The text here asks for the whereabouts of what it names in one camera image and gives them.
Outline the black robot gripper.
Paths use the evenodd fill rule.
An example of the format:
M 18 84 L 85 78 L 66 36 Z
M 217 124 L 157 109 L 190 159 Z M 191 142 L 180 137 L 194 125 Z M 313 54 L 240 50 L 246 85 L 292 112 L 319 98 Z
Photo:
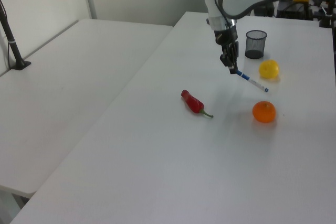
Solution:
M 215 42 L 222 46 L 221 62 L 229 68 L 230 74 L 236 74 L 239 51 L 239 43 L 236 41 L 238 39 L 236 26 L 232 25 L 226 30 L 214 31 L 214 35 Z

